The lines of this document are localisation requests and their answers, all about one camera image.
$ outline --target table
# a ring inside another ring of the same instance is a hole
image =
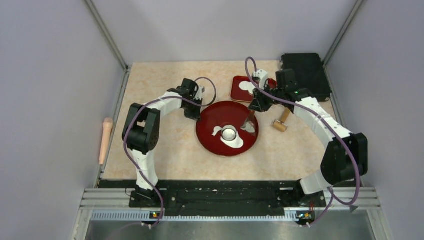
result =
[[[275,79],[278,61],[257,61],[259,69]],[[245,76],[244,61],[153,62],[134,63],[131,68],[122,107],[112,136],[103,179],[136,179],[135,167],[124,153],[122,131],[131,104],[143,104],[181,85],[184,78],[208,77],[217,87],[216,101],[230,101],[234,76]],[[203,103],[214,94],[206,80]],[[330,101],[321,103],[334,117]],[[291,114],[286,132],[272,127],[283,113],[281,105],[257,113],[260,134],[255,145],[234,157],[222,157],[207,151],[196,137],[196,122],[177,110],[160,123],[155,167],[162,180],[298,180],[320,168],[325,149],[310,128]]]

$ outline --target round red plate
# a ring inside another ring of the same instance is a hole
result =
[[[216,155],[230,157],[242,154],[255,144],[259,134],[259,125],[256,117],[255,136],[240,129],[248,115],[248,108],[238,102],[220,101],[212,104],[200,114],[201,120],[196,124],[197,138],[204,148]],[[237,129],[238,135],[244,141],[241,148],[232,148],[225,145],[221,141],[220,131],[215,136],[212,136],[216,126],[223,128],[226,125],[232,125]]]

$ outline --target wooden handle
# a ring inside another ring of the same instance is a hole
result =
[[[287,118],[289,118],[290,110],[286,107],[284,108],[284,112],[282,113],[282,117],[279,120],[281,123],[285,123],[287,121]]]
[[[272,125],[274,128],[276,128],[277,130],[279,130],[280,132],[285,132],[287,130],[287,125],[279,122],[279,121],[274,121],[274,124]]]
[[[105,118],[103,122],[103,136],[101,137],[100,156],[98,157],[98,162],[100,163],[100,165],[103,165],[103,163],[105,162],[113,127],[114,120],[110,117]]]

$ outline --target white wall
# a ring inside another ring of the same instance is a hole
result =
[[[394,239],[423,239],[424,1],[368,1],[328,70],[349,129],[369,143]]]
[[[0,3],[0,239],[68,240],[122,69],[82,0]]]
[[[93,0],[128,63],[324,58],[356,0]]]

